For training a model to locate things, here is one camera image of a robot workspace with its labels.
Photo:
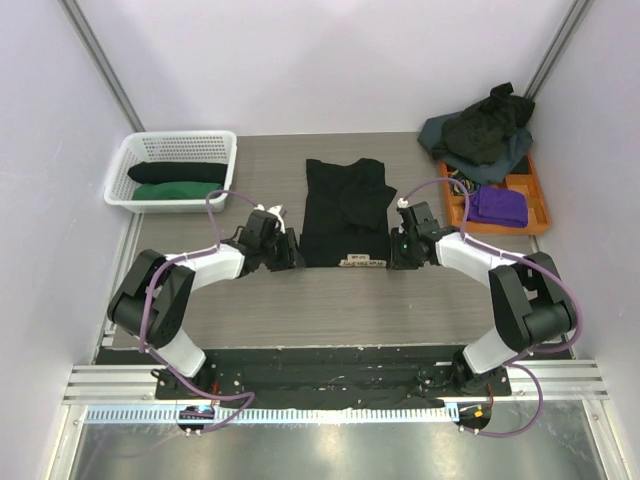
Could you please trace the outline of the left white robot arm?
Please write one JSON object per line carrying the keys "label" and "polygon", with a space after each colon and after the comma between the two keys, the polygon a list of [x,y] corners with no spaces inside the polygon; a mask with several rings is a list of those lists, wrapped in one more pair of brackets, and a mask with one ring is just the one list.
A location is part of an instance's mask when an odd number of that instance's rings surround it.
{"label": "left white robot arm", "polygon": [[147,249],[111,298],[108,319],[157,355],[190,398],[211,394],[215,381],[212,361],[183,328],[191,293],[261,266],[271,272],[301,267],[295,232],[284,215],[281,205],[258,206],[239,233],[218,246],[179,255]]}

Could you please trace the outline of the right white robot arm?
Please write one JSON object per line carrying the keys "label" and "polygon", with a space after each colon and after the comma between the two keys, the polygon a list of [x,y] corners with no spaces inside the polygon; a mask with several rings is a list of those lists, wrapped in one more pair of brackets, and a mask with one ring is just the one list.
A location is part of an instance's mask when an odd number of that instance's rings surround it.
{"label": "right white robot arm", "polygon": [[442,227],[426,202],[397,202],[401,225],[390,233],[389,267],[427,264],[456,270],[489,289],[494,326],[457,351],[449,385],[472,395],[519,355],[578,327],[578,313],[552,258],[508,252],[455,227]]}

